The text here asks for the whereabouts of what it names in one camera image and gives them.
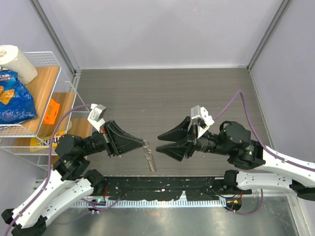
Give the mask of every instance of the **white wall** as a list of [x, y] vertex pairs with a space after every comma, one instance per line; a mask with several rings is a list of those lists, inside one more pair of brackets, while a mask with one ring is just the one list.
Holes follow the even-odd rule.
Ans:
[[18, 46], [22, 52], [53, 52], [68, 77], [66, 67], [56, 46], [38, 18], [29, 0], [1, 2], [0, 45]]
[[[315, 162], [315, 1], [294, 0], [253, 67], [275, 148]], [[315, 202], [301, 201], [315, 234]]]
[[[15, 208], [24, 202], [33, 192], [35, 181], [44, 178], [46, 171], [28, 163], [15, 155], [0, 149], [0, 213]], [[0, 218], [0, 235], [7, 224]]]
[[247, 66], [281, 0], [40, 2], [81, 69], [99, 69]]

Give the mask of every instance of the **blue chip bag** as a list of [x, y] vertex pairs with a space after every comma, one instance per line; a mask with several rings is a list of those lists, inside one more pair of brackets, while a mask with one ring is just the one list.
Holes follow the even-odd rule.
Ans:
[[0, 124], [17, 124], [36, 117], [33, 97], [18, 80], [18, 73], [0, 71]]

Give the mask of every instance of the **snack bag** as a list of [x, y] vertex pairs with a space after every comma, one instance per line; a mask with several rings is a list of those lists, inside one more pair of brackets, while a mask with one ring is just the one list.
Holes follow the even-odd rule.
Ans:
[[[61, 138], [62, 135], [65, 135], [64, 131], [57, 132], [54, 135], [53, 148], [57, 147], [58, 140], [59, 140], [59, 138]], [[50, 144], [51, 135], [44, 135], [40, 138], [44, 141], [44, 143], [37, 138], [34, 138], [34, 137], [31, 138], [30, 151], [36, 151], [36, 150], [38, 150], [38, 147], [46, 147]]]
[[0, 124], [17, 124], [37, 117], [32, 95], [17, 78], [14, 71], [0, 71]]

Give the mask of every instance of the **orange object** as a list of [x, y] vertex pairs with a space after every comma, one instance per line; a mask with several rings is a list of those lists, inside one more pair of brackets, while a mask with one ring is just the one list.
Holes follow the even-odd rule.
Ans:
[[43, 124], [54, 124], [57, 118], [60, 104], [50, 99]]

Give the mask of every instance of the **paper towel roll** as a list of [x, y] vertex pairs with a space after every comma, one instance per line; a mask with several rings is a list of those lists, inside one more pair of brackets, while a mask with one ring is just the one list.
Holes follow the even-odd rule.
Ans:
[[0, 46], [0, 66], [17, 72], [23, 85], [27, 85], [37, 76], [37, 70], [32, 63], [13, 45]]

